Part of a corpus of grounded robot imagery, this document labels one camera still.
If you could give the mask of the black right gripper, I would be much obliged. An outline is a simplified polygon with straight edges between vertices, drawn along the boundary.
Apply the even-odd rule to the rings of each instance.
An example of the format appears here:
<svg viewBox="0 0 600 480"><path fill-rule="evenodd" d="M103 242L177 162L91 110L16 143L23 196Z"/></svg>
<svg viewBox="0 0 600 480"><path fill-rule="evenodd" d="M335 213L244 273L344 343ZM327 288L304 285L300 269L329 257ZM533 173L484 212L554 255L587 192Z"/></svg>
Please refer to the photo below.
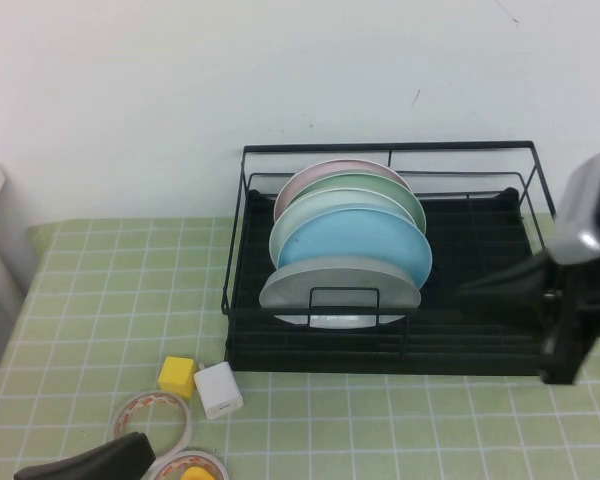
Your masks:
<svg viewBox="0 0 600 480"><path fill-rule="evenodd" d="M463 314L483 323L546 320L540 378L548 385L570 385L600 339L600 260L552 268L543 250L461 285L455 302Z"/></svg>

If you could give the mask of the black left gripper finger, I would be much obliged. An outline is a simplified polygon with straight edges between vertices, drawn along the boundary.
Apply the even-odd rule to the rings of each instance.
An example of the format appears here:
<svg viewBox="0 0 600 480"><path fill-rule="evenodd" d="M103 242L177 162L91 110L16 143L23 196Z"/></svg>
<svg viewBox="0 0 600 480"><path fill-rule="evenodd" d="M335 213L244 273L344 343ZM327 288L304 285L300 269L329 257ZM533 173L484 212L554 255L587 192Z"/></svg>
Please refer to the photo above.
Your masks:
<svg viewBox="0 0 600 480"><path fill-rule="evenodd" d="M141 479L156 460L146 434L132 432L82 454L25 467L15 480Z"/></svg>

